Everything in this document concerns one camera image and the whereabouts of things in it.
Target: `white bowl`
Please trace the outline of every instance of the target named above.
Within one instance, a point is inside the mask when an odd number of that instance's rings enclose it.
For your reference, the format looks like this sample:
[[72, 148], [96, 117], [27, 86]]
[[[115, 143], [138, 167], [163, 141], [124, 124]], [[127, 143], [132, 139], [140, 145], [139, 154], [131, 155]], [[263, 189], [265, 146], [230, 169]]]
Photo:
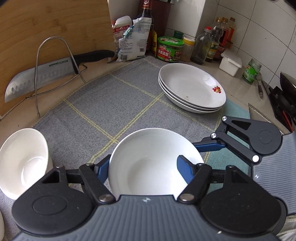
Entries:
[[126, 195], [171, 195], [187, 186], [177, 169], [177, 157], [203, 163], [197, 149], [183, 136], [161, 128], [142, 129], [125, 137], [113, 151], [109, 183], [118, 199]]
[[31, 128], [19, 130], [0, 149], [0, 189], [16, 200], [52, 167], [44, 136]]
[[187, 110], [189, 112], [192, 112], [192, 113], [197, 113], [197, 114], [206, 114], [206, 113], [213, 113], [213, 112], [216, 112], [218, 110], [220, 110], [222, 107], [218, 108], [218, 109], [214, 109], [212, 111], [205, 111], [205, 110], [198, 110], [198, 109], [195, 109], [195, 108], [191, 108], [189, 107], [188, 105], [185, 105], [185, 104], [182, 104], [181, 102], [179, 102], [178, 100], [176, 100], [176, 98], [171, 95], [169, 92], [167, 92], [163, 86], [161, 85], [161, 82], [160, 80], [158, 80], [158, 83], [160, 85], [160, 87], [162, 88], [163, 92], [165, 93], [166, 97], [168, 97], [168, 99], [170, 101], [172, 101], [176, 106], [179, 106], [180, 108], [184, 109], [184, 110]]
[[203, 107], [198, 107], [198, 106], [196, 106], [196, 105], [191, 105], [191, 104], [189, 104], [189, 103], [186, 103], [185, 101], [183, 101], [183, 100], [179, 99], [178, 97], [172, 95], [172, 94], [166, 89], [166, 87], [163, 85], [163, 82], [162, 82], [162, 80], [161, 80], [160, 77], [158, 77], [158, 83], [159, 83], [160, 87], [162, 88], [163, 92], [165, 92], [166, 94], [168, 94], [169, 96], [171, 96], [173, 99], [177, 100], [178, 102], [180, 102], [180, 103], [182, 103], [183, 105], [186, 105], [186, 106], [188, 106], [188, 107], [190, 107], [190, 108], [193, 108], [193, 109], [196, 109], [196, 110], [205, 111], [205, 112], [215, 112], [215, 111], [221, 109], [221, 107], [219, 107], [219, 108], [203, 108]]
[[4, 238], [4, 222], [3, 222], [3, 217], [0, 212], [0, 240]]
[[169, 92], [186, 103], [203, 108], [219, 108], [226, 94], [219, 82], [207, 72], [188, 64], [167, 64], [159, 76]]

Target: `soy sauce bottle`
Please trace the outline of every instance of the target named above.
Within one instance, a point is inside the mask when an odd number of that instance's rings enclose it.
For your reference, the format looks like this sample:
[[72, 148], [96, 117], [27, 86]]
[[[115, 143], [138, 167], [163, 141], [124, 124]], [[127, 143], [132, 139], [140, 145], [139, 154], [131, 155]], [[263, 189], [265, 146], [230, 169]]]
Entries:
[[151, 18], [152, 19], [150, 31], [149, 31], [149, 36], [148, 36], [148, 40], [147, 40], [146, 53], [151, 48], [152, 30], [154, 28], [154, 19], [153, 19], [152, 13], [151, 13], [151, 9], [152, 9], [152, 0], [144, 0], [142, 12], [137, 16], [137, 18]]

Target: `cutting board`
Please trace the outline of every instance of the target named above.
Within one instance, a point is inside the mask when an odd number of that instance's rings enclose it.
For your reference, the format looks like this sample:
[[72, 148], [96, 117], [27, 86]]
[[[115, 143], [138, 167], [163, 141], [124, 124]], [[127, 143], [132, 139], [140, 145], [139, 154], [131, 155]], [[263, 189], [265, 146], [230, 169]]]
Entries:
[[[0, 16], [0, 116], [24, 99], [5, 103], [6, 87], [16, 74], [35, 67], [46, 38], [64, 38], [74, 55], [115, 50], [107, 0], [7, 0]], [[68, 56], [61, 40], [50, 40], [41, 49], [39, 64]]]

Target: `stack of plates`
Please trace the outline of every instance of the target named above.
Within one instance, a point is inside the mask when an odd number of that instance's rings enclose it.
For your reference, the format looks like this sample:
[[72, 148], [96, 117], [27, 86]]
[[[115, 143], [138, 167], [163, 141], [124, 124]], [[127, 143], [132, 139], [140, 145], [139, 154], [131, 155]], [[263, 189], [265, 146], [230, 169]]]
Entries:
[[226, 94], [207, 72], [187, 64], [167, 64], [158, 75], [165, 95], [180, 108], [193, 113], [211, 113], [222, 108]]

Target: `gray cloth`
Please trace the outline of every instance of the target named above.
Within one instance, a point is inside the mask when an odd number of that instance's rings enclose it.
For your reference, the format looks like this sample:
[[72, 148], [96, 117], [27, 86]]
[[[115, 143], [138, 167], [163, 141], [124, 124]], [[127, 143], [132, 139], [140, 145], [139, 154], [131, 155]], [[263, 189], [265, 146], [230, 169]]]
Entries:
[[[124, 137], [143, 128], [166, 128], [191, 142], [214, 132], [222, 110], [194, 114], [169, 101], [157, 81], [165, 64], [151, 56], [133, 61], [87, 83], [49, 110], [34, 128], [45, 136], [54, 166], [74, 169], [97, 163]], [[12, 204], [0, 191], [7, 240], [19, 232], [11, 217]]]

